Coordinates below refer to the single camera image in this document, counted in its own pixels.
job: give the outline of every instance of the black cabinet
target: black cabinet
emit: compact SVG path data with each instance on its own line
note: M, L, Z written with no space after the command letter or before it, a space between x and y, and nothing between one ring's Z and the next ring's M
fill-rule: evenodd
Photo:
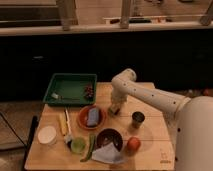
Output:
M0 100L41 100L56 72L111 81L128 67L164 90L212 87L212 37L211 29L0 37Z

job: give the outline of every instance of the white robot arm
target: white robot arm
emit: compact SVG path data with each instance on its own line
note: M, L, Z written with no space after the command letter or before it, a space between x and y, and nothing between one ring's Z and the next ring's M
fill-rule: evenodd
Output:
M188 97L135 82L136 74L126 69L112 79L111 113L116 113L131 95L161 110L179 116L176 143L176 171L213 170L213 98Z

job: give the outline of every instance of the white cloth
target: white cloth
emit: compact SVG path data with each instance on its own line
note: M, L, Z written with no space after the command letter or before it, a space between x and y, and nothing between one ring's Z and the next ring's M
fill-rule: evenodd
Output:
M112 142L104 147L93 151L92 159L108 164L118 164L124 162L123 156L115 148Z

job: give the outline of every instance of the green tray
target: green tray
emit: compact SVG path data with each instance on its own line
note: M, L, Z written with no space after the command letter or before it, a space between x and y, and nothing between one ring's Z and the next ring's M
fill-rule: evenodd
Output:
M50 106L94 104L96 83L96 74L55 73L50 80L43 102ZM88 91L85 90L88 86L92 87L92 97L88 97Z

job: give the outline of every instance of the red apple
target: red apple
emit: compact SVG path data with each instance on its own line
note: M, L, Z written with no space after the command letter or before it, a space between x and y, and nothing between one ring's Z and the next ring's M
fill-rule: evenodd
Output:
M137 151L141 146L141 141L137 137L130 137L127 142L127 149L130 151Z

